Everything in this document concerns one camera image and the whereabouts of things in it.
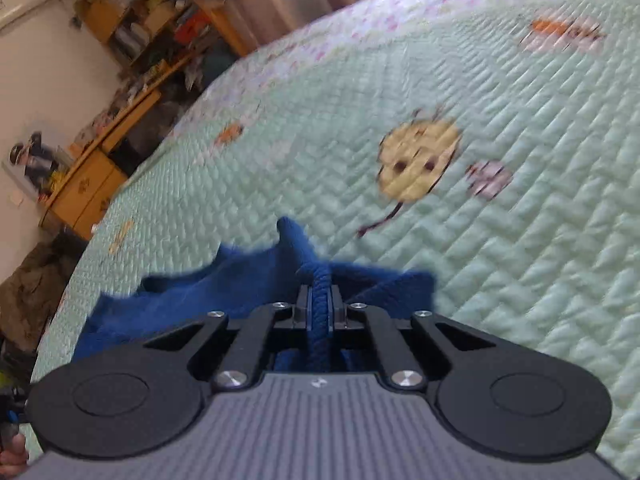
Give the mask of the person's left hand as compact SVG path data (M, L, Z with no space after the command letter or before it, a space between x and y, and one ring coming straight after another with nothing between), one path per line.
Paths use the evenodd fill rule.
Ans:
M13 479L28 467L29 454L26 450L26 439L19 432L4 447L0 454L0 477Z

